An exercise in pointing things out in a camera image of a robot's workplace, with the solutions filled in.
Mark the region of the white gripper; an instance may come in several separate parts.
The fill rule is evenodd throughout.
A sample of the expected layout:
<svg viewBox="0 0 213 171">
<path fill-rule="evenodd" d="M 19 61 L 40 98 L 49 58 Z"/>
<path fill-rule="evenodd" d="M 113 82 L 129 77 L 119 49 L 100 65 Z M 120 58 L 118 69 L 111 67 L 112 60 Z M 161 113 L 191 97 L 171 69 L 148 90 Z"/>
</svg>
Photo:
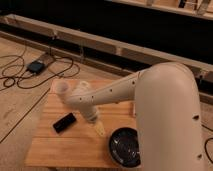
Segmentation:
<svg viewBox="0 0 213 171">
<path fill-rule="evenodd" d="M 79 111 L 88 123 L 95 123 L 98 120 L 99 110 L 96 106 L 83 106 Z M 101 121 L 96 122 L 93 128 L 98 135 L 105 135 L 105 129 Z"/>
</svg>

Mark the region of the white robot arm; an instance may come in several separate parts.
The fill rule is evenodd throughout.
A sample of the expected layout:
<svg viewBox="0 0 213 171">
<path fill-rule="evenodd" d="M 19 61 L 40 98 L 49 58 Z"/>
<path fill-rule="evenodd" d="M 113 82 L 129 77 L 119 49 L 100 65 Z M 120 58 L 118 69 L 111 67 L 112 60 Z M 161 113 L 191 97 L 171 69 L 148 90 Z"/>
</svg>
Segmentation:
<svg viewBox="0 0 213 171">
<path fill-rule="evenodd" d="M 157 64 L 70 95 L 68 104 L 82 109 L 126 100 L 135 102 L 142 171 L 204 171 L 199 93 L 186 66 Z"/>
</svg>

